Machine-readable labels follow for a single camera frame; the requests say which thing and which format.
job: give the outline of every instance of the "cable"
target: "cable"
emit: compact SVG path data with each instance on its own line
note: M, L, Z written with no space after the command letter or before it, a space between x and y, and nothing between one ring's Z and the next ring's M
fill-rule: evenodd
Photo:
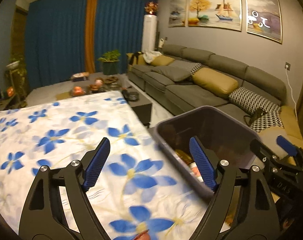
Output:
M294 102L294 104L295 104L295 116L296 116L296 121L298 121L297 110L296 110L297 106L296 106L296 102L295 102L294 97L293 97L293 89L292 89L292 87L291 87L291 85L290 85L290 80L289 80L289 78L288 78L287 71L288 71L288 69L286 69L287 83L288 83L288 85L289 85L289 87L290 87L290 95L291 95L291 98L292 98L292 100L293 100L293 102Z

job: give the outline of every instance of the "painting of sailboat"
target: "painting of sailboat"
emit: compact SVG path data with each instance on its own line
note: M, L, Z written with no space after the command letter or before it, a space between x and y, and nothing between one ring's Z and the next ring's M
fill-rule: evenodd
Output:
M279 0L246 0L247 32L282 44Z
M189 0L188 26L241 31L242 0Z
M187 0L170 1L169 27L185 27Z

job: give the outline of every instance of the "plastic bin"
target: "plastic bin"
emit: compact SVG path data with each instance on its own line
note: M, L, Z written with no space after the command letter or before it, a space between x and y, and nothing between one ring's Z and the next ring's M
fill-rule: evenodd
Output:
M246 125L212 106L201 106L156 125L154 138L164 154L200 197L209 199L212 196L211 190L191 175L189 167L175 153L178 149L190 153L189 140L195 135L219 159L246 169L250 168L256 157L250 150L250 142L253 139L259 140L259 136Z

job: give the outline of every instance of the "white tower air conditioner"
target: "white tower air conditioner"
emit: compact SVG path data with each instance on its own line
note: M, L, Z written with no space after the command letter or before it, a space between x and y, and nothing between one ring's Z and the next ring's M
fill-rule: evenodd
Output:
M142 31L141 51L154 51L157 30L157 16L146 14Z

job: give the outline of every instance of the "sofa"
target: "sofa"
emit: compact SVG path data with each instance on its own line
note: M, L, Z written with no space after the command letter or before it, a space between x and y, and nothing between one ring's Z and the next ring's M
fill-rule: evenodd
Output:
M281 132L293 144L303 148L303 138L294 110L285 105L286 86L283 81L259 68L207 50L165 44L162 53L179 62L201 63L204 68L213 69L237 80L239 87L247 88L279 105L281 107L280 118L284 127L277 127L276 131L274 131L274 127L267 130L273 130L275 133ZM128 66L128 77L173 115L182 114L199 106L214 106L246 125L244 116L247 113L230 103L228 98L219 97L192 81L174 82L168 77L152 71L153 68L154 66L144 61L143 55L139 55L133 64ZM261 137L268 134L266 131L261 133Z

